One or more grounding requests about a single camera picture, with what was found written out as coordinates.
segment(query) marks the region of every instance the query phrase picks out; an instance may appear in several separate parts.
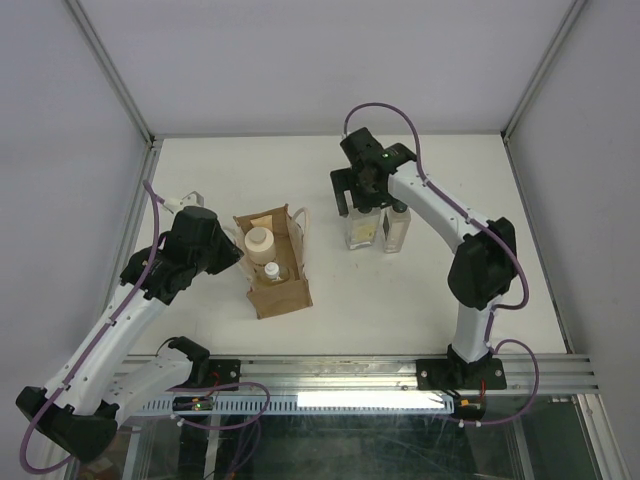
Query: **plastic bottle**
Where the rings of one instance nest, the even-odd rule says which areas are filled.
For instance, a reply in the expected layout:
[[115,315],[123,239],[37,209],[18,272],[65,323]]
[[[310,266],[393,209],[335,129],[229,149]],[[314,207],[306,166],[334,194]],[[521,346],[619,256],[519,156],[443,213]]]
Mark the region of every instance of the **plastic bottle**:
[[370,247],[376,240],[376,233],[380,225],[379,208],[349,207],[347,217],[347,247],[349,250]]
[[385,210],[382,221],[385,253],[397,253],[402,249],[409,223],[411,223],[411,213],[406,204],[396,202]]
[[258,274],[258,284],[262,287],[273,287],[289,281],[289,269],[275,262],[269,262]]
[[255,227],[247,232],[244,245],[251,261],[259,266],[276,259],[276,244],[273,232],[265,227]]

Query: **cable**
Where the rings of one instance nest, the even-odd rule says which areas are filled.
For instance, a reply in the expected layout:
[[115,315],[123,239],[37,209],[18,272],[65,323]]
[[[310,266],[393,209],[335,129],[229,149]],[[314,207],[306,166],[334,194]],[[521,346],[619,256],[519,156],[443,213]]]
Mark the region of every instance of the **cable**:
[[96,347],[96,345],[100,342],[102,337],[104,337],[104,335],[107,333],[109,328],[115,325],[115,320],[124,311],[127,305],[131,302],[134,295],[136,294],[136,292],[138,291],[142,283],[147,278],[147,275],[149,275],[149,271],[153,266],[153,261],[155,260],[156,253],[158,251],[158,237],[160,232],[160,212],[158,210],[157,196],[153,191],[153,188],[151,188],[151,184],[147,180],[144,180],[142,182],[142,185],[144,186],[144,189],[149,194],[149,197],[151,198],[151,206],[153,208],[153,243],[151,244],[151,251],[149,252],[149,259],[147,260],[147,265],[142,271],[140,278],[131,289],[131,292],[129,292],[129,294],[125,297],[125,299],[122,301],[120,306],[116,308],[113,314],[109,317],[109,319],[112,320],[113,323],[105,323],[102,326],[102,328],[98,331],[96,336],[91,340],[91,342],[89,342],[89,345],[87,345],[87,348],[85,348],[82,354],[80,355],[80,357],[78,357],[78,361],[75,363],[73,367],[71,367],[67,376],[64,377],[64,379],[62,380],[62,385],[53,392],[53,394],[44,403],[44,405],[40,407],[40,410],[38,410],[38,412],[33,416],[33,418],[31,419],[31,422],[29,422],[29,426],[27,427],[27,430],[25,431],[24,437],[22,437],[22,442],[20,444],[20,465],[27,473],[30,473],[32,475],[45,475],[47,473],[54,472],[59,468],[62,468],[65,465],[67,465],[73,459],[73,457],[69,455],[67,458],[65,458],[61,462],[47,468],[36,468],[32,466],[29,463],[29,460],[27,459],[27,449],[29,447],[29,440],[31,440],[31,435],[33,435],[33,432],[36,429],[38,422],[40,422],[40,419],[42,418],[42,416],[49,409],[49,407],[51,407],[51,405],[55,403],[55,401],[62,394],[62,392],[69,386],[69,382],[73,379],[73,377],[78,372],[78,370],[80,370],[80,367],[84,364],[84,362],[89,357],[89,355],[91,355],[91,352]]
[[244,457],[244,460],[242,460],[242,462],[238,463],[237,465],[234,465],[235,462],[240,460],[240,456],[242,455],[242,453],[244,452],[244,449],[248,445],[249,440],[251,439],[251,435],[249,435],[249,439],[247,439],[247,441],[242,446],[242,452],[240,452],[240,450],[236,452],[237,460],[234,459],[234,462],[232,462],[231,466],[229,467],[229,473],[227,473],[227,480],[232,479],[235,473],[238,470],[240,470],[242,467],[244,467],[246,463],[249,460],[251,460],[251,457],[253,457],[253,454],[256,453],[256,450],[258,450],[258,445],[260,444],[260,439],[262,437],[262,425],[260,425],[260,421],[255,422],[254,425],[255,427],[251,430],[251,434],[253,434],[254,431],[256,432],[256,439],[253,441],[253,447],[251,448],[251,451],[247,454],[247,456]]
[[[231,460],[231,463],[229,464],[229,468],[228,468],[228,472],[227,472],[227,475],[225,477],[225,480],[233,479],[235,474],[236,474],[236,472],[238,470],[240,470],[242,467],[245,466],[245,464],[251,459],[253,454],[258,449],[258,445],[259,445],[260,439],[262,437],[262,425],[260,425],[260,421],[256,421],[253,424],[253,427],[251,429],[249,437],[246,440],[243,441],[244,434],[247,431],[247,428],[249,428],[249,427],[245,427],[242,430],[242,432],[240,433],[240,438],[238,439],[238,448],[236,449],[236,453],[233,456],[233,460]],[[254,432],[256,432],[256,438],[253,441],[253,447],[251,448],[251,451],[242,460],[242,462],[237,463],[240,460],[240,457],[241,457],[242,453],[244,452],[244,449],[247,447],[247,445],[251,441],[251,438],[252,438]],[[208,480],[213,475],[215,475],[215,473],[216,473],[216,471],[214,469],[212,472],[208,473],[202,480]]]
[[202,391],[207,391],[210,390],[211,392],[219,392],[222,390],[228,390],[230,388],[236,388],[236,387],[256,387],[259,388],[260,390],[262,390],[265,395],[266,395],[266,400],[264,402],[264,406],[260,409],[260,411],[258,413],[256,413],[253,417],[251,417],[249,420],[246,420],[242,423],[238,423],[236,425],[224,425],[224,426],[217,426],[217,427],[212,427],[212,426],[208,426],[208,425],[200,425],[199,423],[194,423],[191,422],[187,419],[185,419],[184,417],[180,417],[179,415],[171,415],[171,418],[179,418],[179,423],[182,422],[183,424],[189,425],[191,427],[195,427],[195,428],[199,428],[201,430],[208,430],[208,431],[213,431],[213,432],[221,432],[221,431],[225,431],[225,430],[236,430],[238,428],[242,428],[242,427],[246,427],[247,425],[251,425],[253,422],[257,421],[263,414],[264,412],[267,411],[267,409],[269,408],[269,403],[271,402],[271,393],[269,392],[269,389],[267,387],[265,387],[263,384],[261,383],[257,383],[257,382],[238,382],[238,383],[227,383],[226,385],[220,385],[219,387],[214,387],[212,389],[208,389],[208,388],[170,388],[169,392],[202,392]]
[[[420,136],[418,135],[418,130],[416,129],[414,123],[411,121],[409,116],[406,113],[404,113],[402,110],[400,110],[398,107],[394,107],[393,105],[390,105],[388,103],[382,103],[382,102],[369,102],[369,103],[363,103],[361,105],[357,105],[356,107],[351,109],[351,111],[347,114],[347,116],[346,116],[346,118],[344,120],[343,134],[345,136],[347,135],[348,126],[349,126],[349,120],[353,116],[353,114],[356,113],[358,110],[361,110],[361,109],[367,108],[367,107],[382,107],[382,108],[386,108],[388,110],[392,110],[392,111],[396,112],[398,115],[400,115],[404,119],[404,121],[409,126],[409,129],[411,130],[411,134],[413,135],[413,140],[415,142],[415,149],[416,149],[416,159],[417,159],[416,168],[418,170],[418,175],[420,176],[420,179],[422,180],[424,186],[426,186],[429,189],[431,189],[431,191],[433,191],[438,197],[440,197],[442,199],[442,201],[444,201],[447,205],[449,205],[451,208],[453,208],[458,214],[460,214],[467,222],[469,222],[471,225],[473,225],[474,227],[476,227],[480,231],[482,231],[485,234],[487,234],[489,236],[489,238],[491,238],[493,241],[495,241],[500,246],[500,248],[502,248],[502,250],[504,250],[504,252],[509,257],[509,260],[511,260],[511,263],[513,264],[514,268],[516,269],[516,272],[518,273],[518,276],[520,277],[520,281],[522,282],[522,300],[520,301],[520,303],[518,303],[516,305],[497,304],[497,305],[493,305],[491,307],[491,310],[489,312],[489,319],[487,321],[487,327],[486,327],[486,330],[485,330],[485,338],[484,338],[485,343],[488,343],[489,342],[489,338],[491,336],[491,328],[492,328],[493,322],[495,320],[495,311],[496,310],[498,310],[500,308],[504,309],[504,310],[520,310],[520,309],[524,308],[529,303],[529,296],[530,296],[530,294],[529,294],[529,282],[527,281],[527,277],[526,277],[526,275],[524,273],[524,270],[523,270],[522,266],[520,265],[520,262],[518,261],[518,258],[513,253],[511,248],[509,248],[509,246],[498,235],[496,235],[488,227],[486,227],[485,225],[483,225],[482,223],[477,221],[475,218],[471,217],[466,209],[464,209],[462,206],[460,206],[458,203],[456,203],[451,197],[449,197],[445,192],[440,190],[433,182],[431,182],[431,180],[429,179],[429,177],[425,173],[424,168],[422,166],[422,150],[421,150],[421,147],[420,147]],[[518,413],[516,413],[514,415],[511,415],[510,417],[507,417],[507,418],[502,419],[502,420],[493,420],[493,421],[489,421],[489,422],[483,422],[483,425],[501,425],[501,424],[504,424],[504,423],[507,423],[507,422],[511,422],[512,420],[515,420],[516,418],[519,418],[521,415],[523,415],[525,412],[527,412],[531,408],[531,405],[533,405],[535,397],[536,397],[536,395],[538,393],[538,387],[540,385],[540,369],[538,367],[538,361],[536,359],[535,354],[523,342],[521,342],[520,340],[512,339],[512,338],[509,338],[509,339],[506,339],[506,340],[502,340],[500,343],[498,343],[496,348],[492,350],[492,353],[494,353],[494,354],[498,353],[498,350],[500,350],[500,347],[502,347],[502,345],[504,345],[505,343],[515,343],[517,345],[520,345],[531,356],[531,360],[533,362],[533,367],[534,367],[534,371],[535,371],[535,381],[534,381],[534,385],[533,385],[533,392],[531,393],[531,397],[529,397],[529,400],[527,401],[525,406]],[[475,425],[476,423],[475,422],[466,422],[466,424],[474,424]]]
[[531,361],[533,362],[533,371],[534,371],[533,390],[531,391],[531,395],[529,396],[529,399],[527,400],[527,403],[525,403],[524,406],[518,412],[516,412],[513,415],[510,415],[508,417],[501,418],[499,420],[488,420],[486,422],[476,422],[476,421],[471,421],[471,420],[458,420],[458,419],[451,418],[451,417],[445,417],[446,420],[451,421],[451,422],[455,422],[455,423],[458,423],[458,424],[460,424],[462,422],[463,425],[476,425],[476,426],[482,426],[482,425],[488,425],[488,426],[504,425],[505,423],[510,423],[510,422],[520,418],[522,415],[524,415],[525,413],[527,413],[531,409],[531,406],[533,405],[533,402],[536,399],[536,395],[538,395],[538,389],[540,388],[540,367],[538,365],[538,360],[536,359],[536,356],[533,353],[533,350],[531,350],[527,345],[525,345],[520,340],[516,340],[514,338],[507,338],[505,340],[502,340],[500,343],[498,343],[498,345],[496,345],[496,348],[493,350],[493,353],[497,354],[498,351],[500,350],[500,348],[505,343],[515,343],[516,345],[520,345],[522,348],[524,348],[527,351],[527,353],[531,357]]
[[444,193],[436,185],[434,185],[433,182],[431,182],[431,180],[429,180],[429,177],[425,173],[424,168],[422,166],[422,149],[420,147],[420,136],[418,135],[418,130],[416,129],[416,126],[411,121],[409,116],[406,113],[404,113],[402,110],[400,110],[398,107],[394,107],[393,105],[390,105],[388,103],[382,103],[382,102],[363,103],[361,105],[354,107],[347,114],[344,120],[344,125],[343,125],[344,135],[347,135],[349,120],[351,119],[353,114],[356,113],[358,110],[361,110],[367,107],[386,108],[388,110],[392,110],[396,112],[398,115],[400,115],[404,119],[404,121],[409,126],[409,129],[411,130],[411,134],[413,135],[413,141],[415,142],[416,158],[417,158],[416,168],[418,170],[418,175],[423,181],[423,184],[429,189],[431,189],[438,197],[440,197],[447,205],[453,208],[458,214],[460,214],[467,222],[469,222],[471,225],[473,225],[480,231],[487,234],[494,242],[496,242],[500,246],[500,248],[504,250],[504,252],[509,257],[509,260],[511,260],[511,263],[515,267],[516,272],[520,277],[520,281],[522,282],[522,295],[523,295],[522,301],[516,305],[497,304],[491,307],[491,311],[489,313],[489,321],[487,322],[487,330],[485,332],[485,342],[488,342],[491,334],[491,327],[493,326],[493,320],[495,317],[496,310],[500,308],[504,310],[520,310],[524,308],[527,305],[527,303],[529,303],[529,282],[527,281],[527,277],[524,273],[524,270],[522,269],[522,266],[520,265],[520,262],[518,261],[518,258],[511,251],[509,246],[498,235],[493,233],[488,227],[486,227],[482,223],[478,222],[475,218],[470,217],[469,213],[462,206],[457,204],[451,197],[449,197],[446,193]]

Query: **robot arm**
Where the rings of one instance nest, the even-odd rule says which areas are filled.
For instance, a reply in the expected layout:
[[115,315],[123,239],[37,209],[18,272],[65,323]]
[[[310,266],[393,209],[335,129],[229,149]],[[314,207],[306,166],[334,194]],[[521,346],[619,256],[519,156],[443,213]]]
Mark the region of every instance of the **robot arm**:
[[[384,208],[402,202],[431,225],[454,253],[448,284],[460,304],[448,356],[464,368],[489,359],[484,337],[492,306],[509,290],[516,271],[501,247],[469,218],[491,229],[515,253],[513,225],[504,218],[493,222],[471,210],[433,179],[431,184],[452,202],[427,188],[417,175],[415,154],[402,144],[384,148],[362,128],[344,138],[340,146],[351,163],[350,168],[331,172],[340,214],[348,213],[344,193],[349,190],[355,208]],[[468,217],[452,203],[462,207]]]
[[[140,279],[150,248],[129,260],[121,284],[100,320],[82,345],[44,388],[26,387],[16,404],[32,420],[45,403],[51,403],[36,428],[83,462],[100,455],[119,425],[150,399],[176,385],[203,386],[209,373],[209,351],[180,337],[169,343],[168,353],[156,357],[139,370],[113,380],[142,332],[191,285],[201,272],[217,274],[236,263],[242,252],[222,231],[216,214],[199,206],[187,206],[176,214],[170,231],[144,279],[140,290],[120,315],[111,319]],[[63,380],[96,342],[73,378]]]

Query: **cardboard handle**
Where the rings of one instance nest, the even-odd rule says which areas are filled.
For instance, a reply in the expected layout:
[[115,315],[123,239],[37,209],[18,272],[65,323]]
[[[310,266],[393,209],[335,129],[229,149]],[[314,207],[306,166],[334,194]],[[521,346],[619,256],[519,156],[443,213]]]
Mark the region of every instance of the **cardboard handle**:
[[[298,223],[298,217],[304,213],[304,227]],[[304,268],[304,259],[307,256],[307,239],[309,238],[309,228],[311,227],[311,214],[307,207],[301,207],[291,216],[291,219],[302,228],[302,267]]]

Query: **white wall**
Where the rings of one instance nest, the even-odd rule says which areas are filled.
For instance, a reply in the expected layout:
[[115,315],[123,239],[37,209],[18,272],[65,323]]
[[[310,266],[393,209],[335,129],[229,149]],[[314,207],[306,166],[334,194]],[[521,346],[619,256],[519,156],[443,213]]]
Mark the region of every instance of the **white wall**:
[[561,315],[640,478],[640,3],[595,0],[512,145]]
[[[82,0],[158,134],[504,127],[570,0]],[[389,112],[368,114],[405,132]]]
[[95,320],[143,145],[60,0],[1,3],[0,65],[0,476],[18,480],[15,398]]

